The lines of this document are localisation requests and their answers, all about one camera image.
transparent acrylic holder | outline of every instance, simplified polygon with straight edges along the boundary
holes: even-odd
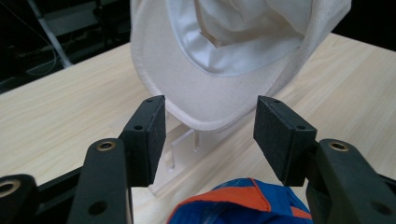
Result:
[[[183,175],[183,171],[191,168],[201,158],[212,151],[221,141],[233,133],[243,121],[242,119],[230,128],[217,133],[201,133],[191,129],[166,114],[167,135],[163,146],[163,154],[158,164],[154,184],[148,188],[154,194],[168,186],[176,177]]]

white cap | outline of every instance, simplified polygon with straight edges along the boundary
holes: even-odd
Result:
[[[231,126],[298,73],[350,0],[133,0],[137,74],[198,131]]]

blue fabric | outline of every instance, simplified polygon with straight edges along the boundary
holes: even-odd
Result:
[[[179,207],[170,218],[170,224],[236,224],[236,223],[290,223],[311,224],[312,220],[294,217],[291,206],[307,213],[308,209],[295,196],[290,188],[264,184],[255,180],[264,197],[271,204],[271,212],[246,208],[234,203],[213,203],[197,201]],[[221,184],[214,189],[228,187],[254,187],[251,179],[235,179]]]

bolt hole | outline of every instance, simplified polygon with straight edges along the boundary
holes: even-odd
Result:
[[[392,215],[392,210],[382,203],[371,202],[371,206],[374,210],[384,216]]]
[[[6,192],[6,191],[9,191],[9,190],[12,189],[13,186],[14,186],[14,185],[11,184],[11,183],[6,183],[5,185],[3,185],[3,186],[0,187],[0,192],[3,193],[3,192]]]
[[[6,180],[0,183],[0,198],[6,197],[17,190],[21,185],[21,182],[17,179]]]
[[[101,148],[110,148],[111,146],[111,143],[103,143],[102,145],[100,145]]]
[[[88,209],[88,212],[90,213],[90,215],[97,216],[104,213],[106,209],[107,209],[107,203],[100,201],[93,203]]]
[[[141,125],[136,125],[136,126],[134,126],[134,129],[135,129],[135,130],[142,130],[143,127],[142,127]]]
[[[102,144],[99,144],[96,149],[99,151],[109,151],[113,149],[116,146],[115,142],[104,142]]]
[[[349,148],[347,146],[345,146],[344,144],[341,143],[330,143],[330,147],[334,150],[338,150],[338,151],[348,151]]]

black bracket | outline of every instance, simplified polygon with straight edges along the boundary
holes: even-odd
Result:
[[[29,175],[0,178],[0,223],[132,223],[131,187],[154,182],[165,137],[165,98],[149,98],[82,167],[39,187]]]
[[[396,223],[396,182],[349,143],[317,130],[282,102],[259,96],[254,139],[285,186],[302,186],[315,223]]]

